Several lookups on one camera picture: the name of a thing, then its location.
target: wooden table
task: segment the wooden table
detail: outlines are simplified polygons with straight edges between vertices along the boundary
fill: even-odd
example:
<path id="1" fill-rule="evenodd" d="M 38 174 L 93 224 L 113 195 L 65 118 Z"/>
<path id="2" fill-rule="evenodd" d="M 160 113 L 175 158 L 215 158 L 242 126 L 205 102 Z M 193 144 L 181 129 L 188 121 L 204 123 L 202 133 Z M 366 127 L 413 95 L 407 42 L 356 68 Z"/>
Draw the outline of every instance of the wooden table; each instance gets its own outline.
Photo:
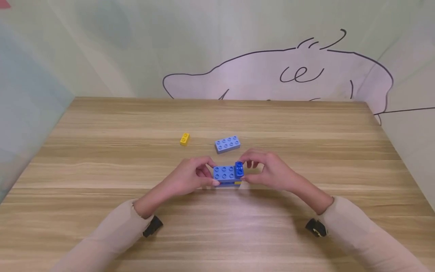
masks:
<path id="1" fill-rule="evenodd" d="M 242 148 L 217 155 L 214 141 L 234 134 Z M 76 98 L 0 205 L 1 270 L 47 271 L 182 158 L 228 164 L 251 147 L 350 199 L 435 269 L 435 214 L 364 103 Z M 156 213 L 163 229 L 109 271 L 361 271 L 304 229 L 304 203 L 264 189 L 171 200 Z"/>

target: drawn eye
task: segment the drawn eye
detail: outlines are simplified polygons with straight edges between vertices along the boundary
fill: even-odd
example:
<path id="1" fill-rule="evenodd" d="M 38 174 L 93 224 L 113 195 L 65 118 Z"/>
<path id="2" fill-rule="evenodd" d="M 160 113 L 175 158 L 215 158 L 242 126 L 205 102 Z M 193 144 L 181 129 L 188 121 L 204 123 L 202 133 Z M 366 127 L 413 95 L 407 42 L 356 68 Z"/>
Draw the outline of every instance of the drawn eye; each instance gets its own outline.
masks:
<path id="1" fill-rule="evenodd" d="M 296 81 L 298 83 L 309 82 L 309 81 L 313 81 L 313 80 L 317 79 L 323 73 L 323 71 L 325 70 L 325 68 L 322 68 L 322 71 L 320 71 L 320 73 L 315 78 L 312 78 L 312 79 L 309 79 L 309 80 L 305 80 L 305 81 L 300 81 L 300 80 L 298 80 L 298 78 L 303 76 L 308 71 L 307 67 L 302 66 L 301 68 L 299 68 L 296 71 L 296 73 L 294 74 L 292 79 L 284 81 L 284 80 L 282 80 L 282 76 L 284 75 L 284 73 L 287 71 L 288 68 L 290 68 L 290 67 L 287 67 L 287 68 L 284 69 L 284 71 L 282 71 L 281 76 L 279 77 L 279 81 L 281 81 L 283 83 L 290 82 L 290 81 Z"/>

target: beige sleeve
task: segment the beige sleeve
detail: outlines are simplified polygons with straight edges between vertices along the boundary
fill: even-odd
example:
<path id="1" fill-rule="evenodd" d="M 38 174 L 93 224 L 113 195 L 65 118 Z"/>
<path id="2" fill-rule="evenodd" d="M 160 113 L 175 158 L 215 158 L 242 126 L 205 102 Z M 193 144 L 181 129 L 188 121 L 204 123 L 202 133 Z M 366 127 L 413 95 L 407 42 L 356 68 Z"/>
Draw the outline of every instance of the beige sleeve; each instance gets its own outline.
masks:
<path id="1" fill-rule="evenodd" d="M 126 201 L 114 209 L 91 235 L 68 252 L 51 271 L 104 271 L 111 261 L 142 237 L 142 232 L 154 217 L 141 218 L 133 208 L 134 201 Z"/>
<path id="2" fill-rule="evenodd" d="M 386 231 L 370 220 L 349 200 L 335 197 L 319 217 L 328 235 L 344 252 L 367 271 L 429 272 L 429 270 Z"/>

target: cartoon character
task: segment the cartoon character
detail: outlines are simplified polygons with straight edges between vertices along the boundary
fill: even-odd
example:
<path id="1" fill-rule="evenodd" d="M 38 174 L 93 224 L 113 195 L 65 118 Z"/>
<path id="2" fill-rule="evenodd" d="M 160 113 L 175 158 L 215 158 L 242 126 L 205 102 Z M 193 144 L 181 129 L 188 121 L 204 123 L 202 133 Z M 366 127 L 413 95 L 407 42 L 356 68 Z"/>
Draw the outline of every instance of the cartoon character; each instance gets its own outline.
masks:
<path id="1" fill-rule="evenodd" d="M 374 114 L 386 110 L 390 72 L 356 52 L 329 49 L 314 38 L 297 47 L 247 53 L 203 74 L 170 74 L 163 86 L 172 98 L 365 101 Z"/>

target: hand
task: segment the hand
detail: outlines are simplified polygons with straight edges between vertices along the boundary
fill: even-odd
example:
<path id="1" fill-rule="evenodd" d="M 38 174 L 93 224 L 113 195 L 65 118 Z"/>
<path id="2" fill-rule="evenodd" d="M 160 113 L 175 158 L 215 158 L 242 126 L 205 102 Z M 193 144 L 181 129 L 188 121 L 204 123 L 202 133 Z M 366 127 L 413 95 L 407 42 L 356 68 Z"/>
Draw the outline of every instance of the hand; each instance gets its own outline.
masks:
<path id="1" fill-rule="evenodd" d="M 166 200 L 176 195 L 186 195 L 201 186 L 218 186 L 207 165 L 216 163 L 208 156 L 184 159 L 157 186 L 134 202 L 133 207 L 143 218 L 150 217 Z"/>
<path id="2" fill-rule="evenodd" d="M 218 186 L 219 181 L 212 178 L 207 165 L 217 166 L 208 156 L 183 159 L 157 187 L 172 197 L 186 195 L 201 186 Z"/>
<path id="3" fill-rule="evenodd" d="M 239 161 L 246 162 L 248 168 L 257 168 L 258 163 L 264 164 L 260 174 L 249 174 L 241 178 L 251 184 L 263 184 L 275 190 L 293 192 L 297 181 L 303 178 L 271 152 L 251 148 L 243 153 Z"/>

